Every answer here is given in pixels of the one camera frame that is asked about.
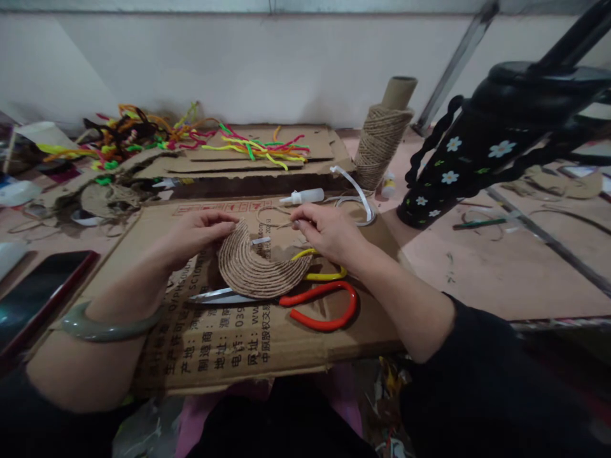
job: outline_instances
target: hand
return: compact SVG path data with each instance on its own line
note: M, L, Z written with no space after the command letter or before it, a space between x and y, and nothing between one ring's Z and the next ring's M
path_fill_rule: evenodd
M355 222L341 209L304 204L291 213L293 229L331 262L351 269L363 261L362 250L369 246Z
M189 212L147 250L144 259L160 265L168 273L185 266L204 247L229 235L239 221L217 210Z

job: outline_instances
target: person's left hand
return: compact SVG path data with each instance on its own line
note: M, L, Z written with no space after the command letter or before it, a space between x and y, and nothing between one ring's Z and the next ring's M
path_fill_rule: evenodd
M168 273L179 270L208 244L229 235L238 221L217 210L189 212L147 250L143 261L157 263Z

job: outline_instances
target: scissors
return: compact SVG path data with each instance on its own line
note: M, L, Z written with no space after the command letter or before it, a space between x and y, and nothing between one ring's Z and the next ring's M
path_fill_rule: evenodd
M307 256L308 254L319 254L315 249L310 248L301 253L295 255L291 260ZM305 293L296 296L282 296L278 300L278 304L282 307L292 307L304 302L309 301L315 297L321 296L329 291L336 289L345 289L350 294L350 303L346 313L338 319L331 321L319 321L313 318L305 316L303 313L297 310L291 310L289 316L303 324L306 328L310 328L314 331L335 331L343 328L356 313L356 304L358 302L358 295L355 289L346 281L335 281L344 278L348 272L343 266L340 266L340 271L336 274L306 274L304 280L309 281L326 281L329 283L317 286L314 289L310 289ZM216 291L209 291L196 296L189 297L189 302L194 303L205 303L205 304L224 304L224 303L244 303L244 302L259 302L262 299L253 299L247 296L237 294L231 288L217 289Z

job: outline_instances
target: scissors blade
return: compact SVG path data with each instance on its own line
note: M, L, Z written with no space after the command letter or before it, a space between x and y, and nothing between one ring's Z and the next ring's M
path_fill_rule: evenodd
M224 303L256 302L259 300L260 299L252 299L246 296L239 295L231 288L208 291L207 293L191 296L188 299L188 301L192 303L205 303L211 305Z

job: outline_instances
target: phone screen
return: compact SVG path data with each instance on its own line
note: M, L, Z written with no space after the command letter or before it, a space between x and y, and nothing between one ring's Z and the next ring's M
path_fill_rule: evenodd
M91 253L52 254L0 301L0 350L26 327Z

